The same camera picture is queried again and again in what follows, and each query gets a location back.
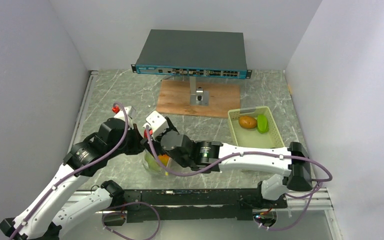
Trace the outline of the pale green cabbage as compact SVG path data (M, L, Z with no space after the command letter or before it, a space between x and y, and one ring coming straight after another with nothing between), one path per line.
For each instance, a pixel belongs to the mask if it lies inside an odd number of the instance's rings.
M148 170L149 172L157 173L157 172L161 172L161 170L162 170L160 165L154 159L154 156L152 154L150 154L149 152L147 152L144 156L143 165L144 165L145 169Z

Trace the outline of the clear zip top bag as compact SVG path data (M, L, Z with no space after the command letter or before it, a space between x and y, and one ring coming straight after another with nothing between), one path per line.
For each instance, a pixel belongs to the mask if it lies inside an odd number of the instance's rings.
M158 155L158 158L166 168L171 167L172 159L168 155ZM162 176L169 175L169 173L157 163L154 158L154 155L147 149L145 149L143 152L142 165L144 169L151 174Z

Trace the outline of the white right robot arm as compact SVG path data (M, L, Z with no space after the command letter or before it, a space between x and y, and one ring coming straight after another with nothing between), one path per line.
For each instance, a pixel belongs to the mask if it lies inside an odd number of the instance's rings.
M287 147L240 147L219 141L193 141L187 135L171 129L168 120L160 115L150 117L144 124L145 144L151 153L169 156L190 173L176 173L179 177L196 174L246 170L272 173L255 194L256 203L269 207L288 190L308 192L313 189L310 164Z

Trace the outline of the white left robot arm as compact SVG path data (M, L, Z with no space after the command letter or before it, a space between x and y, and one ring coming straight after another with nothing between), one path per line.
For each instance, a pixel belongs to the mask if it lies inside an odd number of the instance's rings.
M1 232L11 240L57 240L69 223L82 214L92 214L92 207L119 209L124 203L124 191L112 180L75 210L65 210L63 205L112 158L142 153L142 139L130 117L107 119L97 132L71 147L50 183L22 213L1 221Z

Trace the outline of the brown wooden board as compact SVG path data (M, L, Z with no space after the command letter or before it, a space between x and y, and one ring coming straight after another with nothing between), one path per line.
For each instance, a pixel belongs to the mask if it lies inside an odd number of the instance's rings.
M236 84L198 82L198 87L209 92L207 105L191 103L188 81L163 80L156 111L164 114L226 118L229 110L241 107L241 90Z

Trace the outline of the silver metal stand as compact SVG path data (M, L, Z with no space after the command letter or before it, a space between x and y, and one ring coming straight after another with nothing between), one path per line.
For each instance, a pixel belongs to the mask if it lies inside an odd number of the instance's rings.
M189 103L192 106L209 106L210 93L202 87L197 87L197 78L195 76L189 77L190 97Z

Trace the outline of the pale green perforated basket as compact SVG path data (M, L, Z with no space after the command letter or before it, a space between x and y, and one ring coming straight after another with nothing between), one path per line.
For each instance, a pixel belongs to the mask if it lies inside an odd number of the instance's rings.
M268 119L268 132L259 133L257 127L245 129L239 125L239 117L250 116L257 119L257 116L261 114L265 115ZM227 112L227 122L231 138L236 146L263 149L282 148L285 146L272 112L267 106L231 109Z

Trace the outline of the brown potato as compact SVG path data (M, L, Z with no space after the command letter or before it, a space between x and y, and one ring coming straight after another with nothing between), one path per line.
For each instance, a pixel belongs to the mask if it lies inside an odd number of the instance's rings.
M240 116L238 123L239 126L244 129L254 129L258 125L258 121L254 117L248 115Z

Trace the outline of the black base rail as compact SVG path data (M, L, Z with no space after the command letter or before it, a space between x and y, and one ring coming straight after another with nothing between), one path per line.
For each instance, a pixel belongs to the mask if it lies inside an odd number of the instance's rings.
M160 220L236 219L274 223L277 210L291 210L314 200L326 198L322 191L289 192L276 200L262 197L260 188L227 189L126 189L119 191L108 209L126 214L127 223Z

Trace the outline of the blue grey network switch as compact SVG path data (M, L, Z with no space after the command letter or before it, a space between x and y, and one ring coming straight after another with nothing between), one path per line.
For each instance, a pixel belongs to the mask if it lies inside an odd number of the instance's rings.
M150 30L136 74L250 79L241 32Z

